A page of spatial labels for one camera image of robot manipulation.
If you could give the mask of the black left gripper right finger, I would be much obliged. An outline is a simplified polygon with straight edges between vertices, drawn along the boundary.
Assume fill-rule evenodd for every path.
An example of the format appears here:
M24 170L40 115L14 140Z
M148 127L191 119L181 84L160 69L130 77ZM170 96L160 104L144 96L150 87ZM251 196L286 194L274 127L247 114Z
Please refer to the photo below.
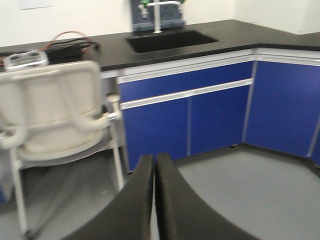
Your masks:
M167 153L155 164L155 208L162 240L255 240L211 208L187 183Z

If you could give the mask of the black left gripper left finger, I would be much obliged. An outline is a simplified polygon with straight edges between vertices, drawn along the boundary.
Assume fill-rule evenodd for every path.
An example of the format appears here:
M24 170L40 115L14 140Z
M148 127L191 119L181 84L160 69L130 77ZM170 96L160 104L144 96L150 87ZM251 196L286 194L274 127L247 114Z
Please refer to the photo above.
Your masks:
M153 187L153 156L143 154L115 198L93 219L64 239L150 240Z

